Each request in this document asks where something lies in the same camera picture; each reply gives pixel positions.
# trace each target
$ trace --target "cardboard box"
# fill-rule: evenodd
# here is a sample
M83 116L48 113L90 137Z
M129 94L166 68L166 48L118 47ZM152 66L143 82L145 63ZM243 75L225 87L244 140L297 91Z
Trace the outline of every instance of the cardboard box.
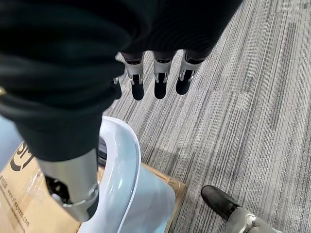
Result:
M144 166L174 189L175 214L185 185ZM103 175L104 169L99 168L98 179L101 180ZM26 143L20 145L0 174L0 219L0 232L5 233L76 233L81 225L50 197L43 174Z

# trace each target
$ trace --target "black logo on box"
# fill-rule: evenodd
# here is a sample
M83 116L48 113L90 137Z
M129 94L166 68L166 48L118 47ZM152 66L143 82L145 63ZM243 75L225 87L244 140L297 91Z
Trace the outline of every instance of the black logo on box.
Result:
M23 142L11 159L11 169L13 171L23 170L31 162L33 157L34 156L30 153L27 144Z

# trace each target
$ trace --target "white plastic stand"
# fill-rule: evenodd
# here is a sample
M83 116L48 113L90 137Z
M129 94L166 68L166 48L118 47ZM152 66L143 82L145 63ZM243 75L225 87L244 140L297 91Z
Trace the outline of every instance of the white plastic stand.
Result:
M99 205L80 233L164 233L175 206L175 192L141 166L138 139L123 121L103 117L100 137L107 163Z

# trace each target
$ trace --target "gray carpet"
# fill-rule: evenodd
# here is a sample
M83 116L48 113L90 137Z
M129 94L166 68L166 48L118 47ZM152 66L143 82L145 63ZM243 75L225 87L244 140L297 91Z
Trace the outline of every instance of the gray carpet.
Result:
M311 2L246 0L189 93L154 97L152 55L145 55L145 97L123 96L106 115L126 121L143 162L188 190L175 233L223 233L225 222L202 201L213 184L286 233L311 232Z

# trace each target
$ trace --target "person's foot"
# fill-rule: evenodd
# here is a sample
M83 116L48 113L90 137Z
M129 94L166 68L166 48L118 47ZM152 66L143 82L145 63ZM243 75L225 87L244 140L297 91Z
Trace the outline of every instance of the person's foot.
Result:
M241 207L227 193L212 185L204 186L201 190L201 196L205 203L226 221L233 211Z

